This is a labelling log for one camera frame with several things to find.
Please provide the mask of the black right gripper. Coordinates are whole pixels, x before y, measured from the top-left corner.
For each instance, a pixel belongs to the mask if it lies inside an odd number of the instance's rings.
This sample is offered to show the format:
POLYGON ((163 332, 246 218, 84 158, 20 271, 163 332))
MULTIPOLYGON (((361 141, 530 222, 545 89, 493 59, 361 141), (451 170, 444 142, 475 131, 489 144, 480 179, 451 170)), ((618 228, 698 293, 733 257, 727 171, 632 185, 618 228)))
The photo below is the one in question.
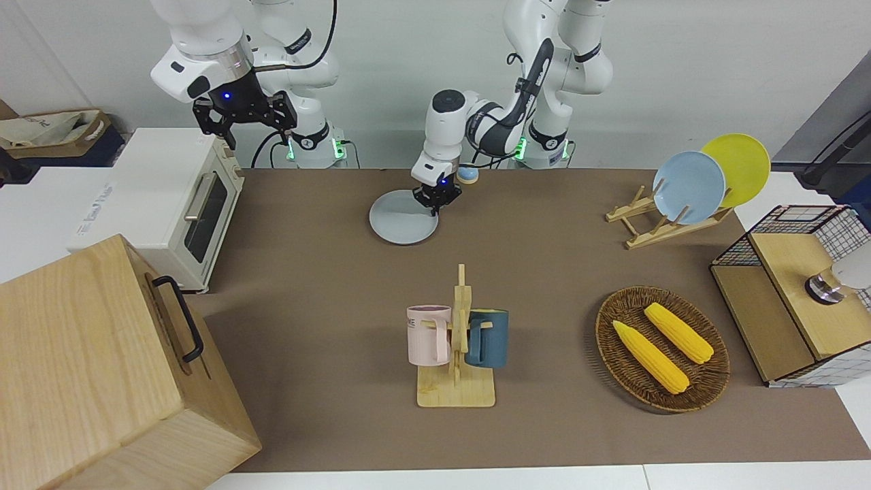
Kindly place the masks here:
POLYGON ((249 71, 239 80, 224 84, 208 93, 209 99, 193 100, 193 114, 199 129, 205 135, 214 135, 224 140, 231 150, 236 149, 236 139, 231 127, 237 123, 262 123, 286 133, 298 125, 298 115, 287 92, 277 92, 272 97, 272 108, 261 84, 249 71))

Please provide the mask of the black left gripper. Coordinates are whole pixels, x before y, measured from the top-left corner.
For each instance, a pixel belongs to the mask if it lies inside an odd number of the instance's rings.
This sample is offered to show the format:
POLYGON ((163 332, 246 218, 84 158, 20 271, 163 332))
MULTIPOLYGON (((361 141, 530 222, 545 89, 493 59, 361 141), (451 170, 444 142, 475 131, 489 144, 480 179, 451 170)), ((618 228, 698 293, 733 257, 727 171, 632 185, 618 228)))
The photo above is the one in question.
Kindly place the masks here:
POLYGON ((461 187, 455 183, 455 175, 444 176, 433 186, 423 184, 413 190, 417 203, 427 209, 429 215, 438 216, 439 209, 451 204, 461 195, 461 187))

